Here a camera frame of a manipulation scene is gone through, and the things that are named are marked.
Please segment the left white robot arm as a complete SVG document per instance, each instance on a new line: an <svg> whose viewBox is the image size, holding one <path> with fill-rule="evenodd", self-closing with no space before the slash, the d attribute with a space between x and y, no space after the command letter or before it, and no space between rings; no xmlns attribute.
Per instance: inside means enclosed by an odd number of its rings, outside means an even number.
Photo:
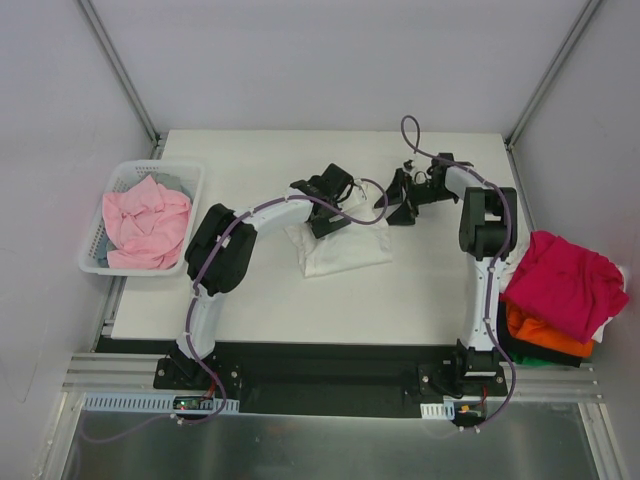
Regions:
<svg viewBox="0 0 640 480"><path fill-rule="evenodd" d="M215 348L226 296L244 280L257 241L292 226L306 225L322 239L352 224L377 223L377 217L366 220L342 209L355 187L354 177L332 163L322 174L297 180L281 196L244 211L221 203L209 208L185 252L191 297L183 332L169 353L187 387L199 389L210 381L212 366L205 358Z"/></svg>

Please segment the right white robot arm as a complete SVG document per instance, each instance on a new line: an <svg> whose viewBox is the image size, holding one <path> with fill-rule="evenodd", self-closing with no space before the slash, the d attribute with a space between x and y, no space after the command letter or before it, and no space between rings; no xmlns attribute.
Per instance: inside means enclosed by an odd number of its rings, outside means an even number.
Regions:
<svg viewBox="0 0 640 480"><path fill-rule="evenodd" d="M428 372L425 383L456 399L485 393L502 396L506 386L497 333L499 287L506 260L517 244L517 192L496 186L472 164L457 162L451 154L432 158L421 183L411 167L407 161L396 169L374 207L393 206L387 223L411 226L423 205L461 202L458 244L467 256L470 280L463 333L451 357Z"/></svg>

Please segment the white floral t shirt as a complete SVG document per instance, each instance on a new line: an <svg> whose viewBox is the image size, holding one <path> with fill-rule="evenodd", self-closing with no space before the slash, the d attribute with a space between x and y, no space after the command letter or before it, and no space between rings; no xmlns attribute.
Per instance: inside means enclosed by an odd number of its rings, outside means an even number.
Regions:
<svg viewBox="0 0 640 480"><path fill-rule="evenodd" d="M308 224L285 229L298 254L305 279L389 263L392 245L385 219L371 226L349 224L335 233L316 239Z"/></svg>

